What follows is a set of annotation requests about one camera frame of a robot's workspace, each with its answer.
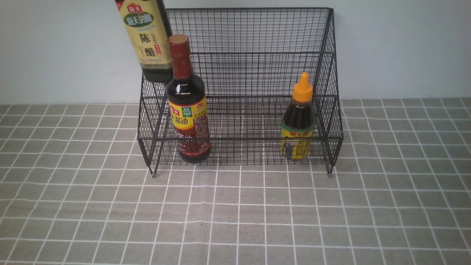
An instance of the bottle neck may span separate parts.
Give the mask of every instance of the bottle neck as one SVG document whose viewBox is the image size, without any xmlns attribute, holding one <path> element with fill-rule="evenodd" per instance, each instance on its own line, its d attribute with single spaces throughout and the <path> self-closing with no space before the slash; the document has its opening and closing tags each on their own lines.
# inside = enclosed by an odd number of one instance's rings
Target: bottle neck
<svg viewBox="0 0 471 265">
<path fill-rule="evenodd" d="M 311 104 L 311 100 L 310 99 L 309 101 L 297 101 L 295 99 L 291 99 L 291 101 L 293 102 L 294 105 L 298 105 L 298 106 L 303 106 L 303 105 L 310 105 Z"/>
<path fill-rule="evenodd" d="M 173 60 L 173 77 L 175 79 L 187 79 L 193 74 L 190 57 L 183 60 Z"/>
</svg>

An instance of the wire basket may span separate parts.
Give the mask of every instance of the wire basket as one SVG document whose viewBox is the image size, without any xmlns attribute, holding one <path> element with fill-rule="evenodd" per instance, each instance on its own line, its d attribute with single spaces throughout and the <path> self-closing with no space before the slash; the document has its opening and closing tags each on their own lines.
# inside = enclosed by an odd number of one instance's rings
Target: wire basket
<svg viewBox="0 0 471 265">
<path fill-rule="evenodd" d="M 190 38 L 205 82 L 211 155 L 201 165 L 326 164 L 343 141 L 331 8 L 168 9 L 174 34 Z M 302 160 L 281 153 L 281 122 L 293 85 L 308 72 L 316 126 Z M 142 79 L 138 142 L 149 170 L 187 165 L 177 153 L 165 84 Z"/>
</svg>

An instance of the soy sauce bottle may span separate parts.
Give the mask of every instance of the soy sauce bottle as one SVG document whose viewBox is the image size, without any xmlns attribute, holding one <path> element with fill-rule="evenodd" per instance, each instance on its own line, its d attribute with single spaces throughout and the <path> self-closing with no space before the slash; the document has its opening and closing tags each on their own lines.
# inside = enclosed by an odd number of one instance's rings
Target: soy sauce bottle
<svg viewBox="0 0 471 265">
<path fill-rule="evenodd" d="M 291 103 L 283 115 L 281 152 L 287 159 L 303 159 L 311 150 L 310 138 L 315 124 L 311 105 L 312 91 L 309 75 L 304 72 L 299 82 L 294 85 Z"/>
<path fill-rule="evenodd" d="M 177 150 L 184 161 L 201 163 L 211 152 L 211 143 L 207 140 L 209 125 L 204 82 L 193 73 L 188 37 L 172 35 L 168 43 L 173 60 L 173 79 L 166 90 L 175 134 L 181 139 Z"/>
</svg>

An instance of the sauce bottle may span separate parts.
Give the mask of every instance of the sauce bottle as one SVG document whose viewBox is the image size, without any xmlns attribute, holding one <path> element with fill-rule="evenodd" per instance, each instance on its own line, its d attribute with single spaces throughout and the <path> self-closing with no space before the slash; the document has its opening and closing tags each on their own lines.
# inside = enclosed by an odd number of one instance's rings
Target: sauce bottle
<svg viewBox="0 0 471 265">
<path fill-rule="evenodd" d="M 173 59 L 173 79 L 167 84 L 167 98 L 181 158 L 191 164 L 205 161 L 211 152 L 203 80 L 193 73 L 190 42 L 186 35 L 168 38 Z"/>
<path fill-rule="evenodd" d="M 144 77 L 151 82 L 172 79 L 167 38 L 172 35 L 163 0 L 115 0 Z"/>
<path fill-rule="evenodd" d="M 309 75 L 304 72 L 294 85 L 291 103 L 283 115 L 281 152 L 287 159 L 303 159 L 311 150 L 310 138 L 315 124 L 312 91 Z M 307 139 L 290 139 L 301 137 Z"/>
</svg>

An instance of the white wall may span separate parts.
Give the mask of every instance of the white wall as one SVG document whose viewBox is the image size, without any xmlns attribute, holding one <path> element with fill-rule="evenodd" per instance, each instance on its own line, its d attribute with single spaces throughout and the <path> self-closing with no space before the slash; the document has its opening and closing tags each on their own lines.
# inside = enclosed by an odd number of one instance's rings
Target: white wall
<svg viewBox="0 0 471 265">
<path fill-rule="evenodd" d="M 332 7 L 342 98 L 471 96 L 469 0 L 166 0 L 168 8 Z M 138 102 L 113 0 L 0 0 L 0 104 Z"/>
</svg>

